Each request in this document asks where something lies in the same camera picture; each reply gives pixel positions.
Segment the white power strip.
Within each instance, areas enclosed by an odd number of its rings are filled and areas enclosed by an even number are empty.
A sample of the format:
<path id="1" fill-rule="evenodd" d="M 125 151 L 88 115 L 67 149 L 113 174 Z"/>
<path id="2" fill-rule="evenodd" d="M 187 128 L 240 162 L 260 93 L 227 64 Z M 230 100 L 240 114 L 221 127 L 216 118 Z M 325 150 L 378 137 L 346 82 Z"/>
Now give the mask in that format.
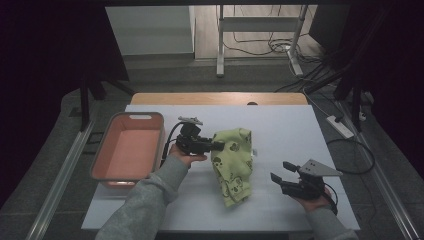
<path id="1" fill-rule="evenodd" d="M 326 120 L 345 139 L 350 139 L 354 136 L 353 132 L 349 130 L 341 121 L 336 121 L 335 116 L 329 116 L 326 118 Z"/>

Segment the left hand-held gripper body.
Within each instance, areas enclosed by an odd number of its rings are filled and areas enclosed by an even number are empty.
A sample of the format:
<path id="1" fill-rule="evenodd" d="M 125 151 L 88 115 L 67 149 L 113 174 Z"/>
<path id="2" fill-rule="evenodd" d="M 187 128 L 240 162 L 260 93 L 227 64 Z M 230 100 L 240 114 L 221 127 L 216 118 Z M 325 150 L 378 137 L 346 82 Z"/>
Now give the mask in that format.
<path id="1" fill-rule="evenodd" d="M 196 117 L 182 117 L 178 118 L 182 125 L 180 133 L 176 138 L 176 145 L 186 154 L 203 155 L 205 152 L 210 152 L 212 149 L 212 139 L 201 137 L 199 135 L 201 129 L 199 125 L 202 122 Z"/>

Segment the orange plastic basket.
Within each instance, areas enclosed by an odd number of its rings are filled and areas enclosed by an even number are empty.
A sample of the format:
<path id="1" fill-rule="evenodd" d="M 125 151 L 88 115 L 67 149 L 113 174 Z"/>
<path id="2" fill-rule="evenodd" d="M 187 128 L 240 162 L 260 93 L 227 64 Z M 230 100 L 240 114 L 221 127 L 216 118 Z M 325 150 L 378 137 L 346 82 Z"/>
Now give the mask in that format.
<path id="1" fill-rule="evenodd" d="M 112 189 L 129 189 L 159 168 L 164 118 L 157 112 L 122 112 L 108 124 L 91 177 Z"/>

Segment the green printed baby shirt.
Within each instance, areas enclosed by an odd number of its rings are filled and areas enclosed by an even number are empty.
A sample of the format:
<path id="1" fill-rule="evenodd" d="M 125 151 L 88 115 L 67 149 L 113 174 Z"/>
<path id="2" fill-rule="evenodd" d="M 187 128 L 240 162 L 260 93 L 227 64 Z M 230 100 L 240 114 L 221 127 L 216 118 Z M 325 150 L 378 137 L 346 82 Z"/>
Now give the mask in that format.
<path id="1" fill-rule="evenodd" d="M 224 144 L 222 151 L 211 152 L 211 163 L 224 205 L 237 205 L 251 195 L 252 132 L 245 128 L 219 131 L 214 134 L 212 141 Z"/>

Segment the wooden table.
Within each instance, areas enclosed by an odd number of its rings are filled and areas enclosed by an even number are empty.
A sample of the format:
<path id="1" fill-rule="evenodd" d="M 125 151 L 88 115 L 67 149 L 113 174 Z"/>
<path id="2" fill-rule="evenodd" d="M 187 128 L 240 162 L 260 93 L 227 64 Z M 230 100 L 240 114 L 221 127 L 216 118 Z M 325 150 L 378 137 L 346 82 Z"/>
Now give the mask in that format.
<path id="1" fill-rule="evenodd" d="M 131 105 L 307 105 L 301 93 L 194 92 L 136 93 Z"/>

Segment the dark curtain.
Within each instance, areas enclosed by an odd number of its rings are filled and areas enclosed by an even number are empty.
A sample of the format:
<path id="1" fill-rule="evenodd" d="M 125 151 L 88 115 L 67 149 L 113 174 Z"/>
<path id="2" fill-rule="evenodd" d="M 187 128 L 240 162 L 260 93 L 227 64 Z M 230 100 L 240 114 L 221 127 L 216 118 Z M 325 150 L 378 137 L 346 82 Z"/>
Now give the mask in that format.
<path id="1" fill-rule="evenodd" d="M 318 13 L 337 40 L 334 97 L 370 92 L 377 122 L 424 176 L 424 0 L 348 1 Z"/>
<path id="2" fill-rule="evenodd" d="M 0 0 L 0 208 L 50 134 L 62 98 L 129 79 L 106 7 L 86 0 Z"/>

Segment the person's left hand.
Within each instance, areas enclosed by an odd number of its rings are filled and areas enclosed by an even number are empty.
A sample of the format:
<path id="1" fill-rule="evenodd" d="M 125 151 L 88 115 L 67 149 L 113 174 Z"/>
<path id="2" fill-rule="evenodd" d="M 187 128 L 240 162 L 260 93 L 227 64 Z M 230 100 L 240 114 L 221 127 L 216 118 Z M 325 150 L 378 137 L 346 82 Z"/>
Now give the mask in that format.
<path id="1" fill-rule="evenodd" d="M 171 146 L 169 154 L 181 160 L 188 168 L 191 167 L 193 162 L 201 162 L 207 159 L 206 155 L 187 155 L 175 144 Z"/>

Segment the black metal stand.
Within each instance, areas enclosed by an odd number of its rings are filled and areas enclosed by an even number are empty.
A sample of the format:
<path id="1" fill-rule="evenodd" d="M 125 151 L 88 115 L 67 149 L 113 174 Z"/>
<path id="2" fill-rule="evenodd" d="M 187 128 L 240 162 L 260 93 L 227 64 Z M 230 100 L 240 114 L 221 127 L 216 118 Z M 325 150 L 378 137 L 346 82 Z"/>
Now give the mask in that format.
<path id="1" fill-rule="evenodd" d="M 104 100 L 106 98 L 106 90 L 102 85 L 103 82 L 111 84 L 112 86 L 123 91 L 129 96 L 133 96 L 135 94 L 135 91 L 130 87 L 104 74 L 84 75 L 80 83 L 80 131 L 85 131 L 88 128 L 90 121 L 89 94 L 92 94 L 95 100 Z"/>
<path id="2" fill-rule="evenodd" d="M 333 95 L 336 100 L 344 100 L 350 91 L 353 91 L 351 105 L 351 121 L 358 132 L 361 132 L 361 124 L 359 119 L 360 102 L 361 102 L 361 80 L 359 78 L 360 63 L 363 58 L 361 51 L 356 51 L 349 63 L 324 80 L 314 83 L 304 89 L 304 94 L 311 94 L 325 85 L 339 80 Z"/>

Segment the white cabinet panel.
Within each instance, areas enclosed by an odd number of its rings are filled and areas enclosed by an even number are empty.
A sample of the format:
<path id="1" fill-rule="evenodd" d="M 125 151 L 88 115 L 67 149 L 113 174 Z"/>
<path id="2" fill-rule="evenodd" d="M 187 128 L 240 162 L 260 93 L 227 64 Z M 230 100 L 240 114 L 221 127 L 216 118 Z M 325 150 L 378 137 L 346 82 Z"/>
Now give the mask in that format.
<path id="1" fill-rule="evenodd" d="M 122 55 L 194 52 L 193 6 L 106 7 Z"/>

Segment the white metal desk frame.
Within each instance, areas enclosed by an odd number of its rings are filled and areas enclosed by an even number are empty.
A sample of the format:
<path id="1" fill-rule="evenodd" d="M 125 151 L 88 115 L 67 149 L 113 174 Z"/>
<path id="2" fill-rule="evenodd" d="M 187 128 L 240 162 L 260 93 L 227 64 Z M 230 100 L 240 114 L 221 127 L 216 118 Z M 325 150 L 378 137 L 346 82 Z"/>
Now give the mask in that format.
<path id="1" fill-rule="evenodd" d="M 218 55 L 216 75 L 224 76 L 224 33 L 225 32 L 290 32 L 293 34 L 292 41 L 288 47 L 284 48 L 289 63 L 295 76 L 302 76 L 303 71 L 299 65 L 296 47 L 304 25 L 307 5 L 302 5 L 298 17 L 284 16 L 224 16 L 224 6 L 217 6 L 218 13 Z"/>

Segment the aluminium floor rail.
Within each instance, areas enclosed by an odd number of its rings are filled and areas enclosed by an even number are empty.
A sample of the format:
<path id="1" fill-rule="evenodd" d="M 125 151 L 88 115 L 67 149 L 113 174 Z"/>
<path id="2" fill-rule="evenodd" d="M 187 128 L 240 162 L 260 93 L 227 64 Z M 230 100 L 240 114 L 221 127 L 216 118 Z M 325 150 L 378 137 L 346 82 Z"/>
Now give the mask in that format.
<path id="1" fill-rule="evenodd" d="M 335 105 L 345 115 L 344 122 L 354 133 L 354 139 L 363 144 L 369 150 L 372 150 L 364 133 L 362 131 L 358 132 L 354 127 L 351 121 L 351 114 L 349 113 L 349 109 L 339 101 L 336 101 Z M 361 154 L 369 164 L 374 163 L 374 167 L 371 170 L 371 176 L 373 177 L 385 203 L 387 204 L 392 216 L 394 217 L 394 220 L 396 221 L 402 235 L 404 236 L 404 239 L 424 240 L 424 237 L 421 236 L 418 229 L 416 228 L 416 225 L 413 222 L 410 214 L 408 213 L 395 189 L 390 184 L 389 179 L 381 168 L 375 155 L 372 152 L 368 153 L 366 150 L 363 150 Z"/>
<path id="2" fill-rule="evenodd" d="M 85 129 L 78 132 L 25 240 L 43 240 L 93 127 L 94 121 L 90 120 Z"/>

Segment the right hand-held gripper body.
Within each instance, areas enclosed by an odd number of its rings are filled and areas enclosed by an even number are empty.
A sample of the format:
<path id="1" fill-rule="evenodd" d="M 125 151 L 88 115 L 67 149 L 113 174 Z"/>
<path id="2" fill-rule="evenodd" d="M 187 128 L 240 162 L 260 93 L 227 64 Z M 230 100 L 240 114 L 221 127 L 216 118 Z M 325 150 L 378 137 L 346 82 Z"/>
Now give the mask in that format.
<path id="1" fill-rule="evenodd" d="M 282 193 L 291 197 L 304 200 L 318 199 L 324 192 L 324 177 L 337 177 L 342 173 L 334 168 L 310 159 L 303 166 L 299 166 L 297 183 L 283 181 Z"/>

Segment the person's right hand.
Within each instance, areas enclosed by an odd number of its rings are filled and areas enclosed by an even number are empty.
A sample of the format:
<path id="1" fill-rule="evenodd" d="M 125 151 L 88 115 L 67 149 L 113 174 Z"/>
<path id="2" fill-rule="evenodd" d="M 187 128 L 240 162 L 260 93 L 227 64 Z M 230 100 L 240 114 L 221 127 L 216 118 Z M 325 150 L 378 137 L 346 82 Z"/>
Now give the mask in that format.
<path id="1" fill-rule="evenodd" d="M 304 208 L 306 212 L 312 212 L 318 208 L 325 207 L 330 204 L 330 202 L 323 196 L 320 196 L 318 199 L 313 200 L 304 200 L 296 198 L 296 201 Z"/>

